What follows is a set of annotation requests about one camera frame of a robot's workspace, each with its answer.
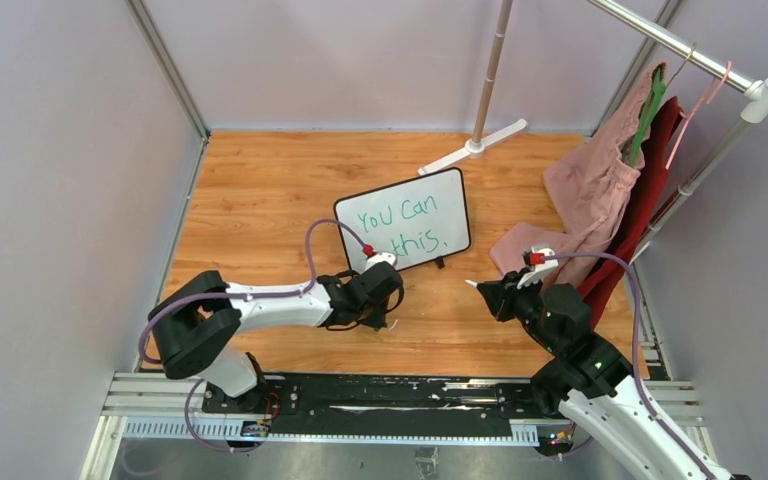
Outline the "small whiteboard black frame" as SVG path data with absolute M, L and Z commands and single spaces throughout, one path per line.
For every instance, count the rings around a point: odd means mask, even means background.
M 464 175 L 457 167 L 340 198 L 333 212 L 375 251 L 394 254 L 399 271 L 472 245 Z

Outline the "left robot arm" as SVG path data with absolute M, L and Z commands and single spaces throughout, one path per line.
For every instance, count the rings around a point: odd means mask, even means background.
M 386 261 L 361 272 L 348 270 L 278 286 L 227 283 L 211 270 L 152 310 L 147 334 L 158 351 L 154 360 L 167 379 L 197 377 L 239 411 L 253 413 L 278 394 L 254 356 L 231 347 L 233 337 L 288 326 L 382 329 L 387 314 L 403 298 L 402 277 Z

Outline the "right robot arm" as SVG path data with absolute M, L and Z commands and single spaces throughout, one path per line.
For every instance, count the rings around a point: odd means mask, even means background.
M 522 273 L 478 282 L 491 315 L 515 320 L 552 356 L 531 379 L 531 403 L 544 417 L 582 427 L 637 479 L 731 479 L 695 445 L 632 363 L 591 325 L 591 309 L 569 284 L 524 285 Z

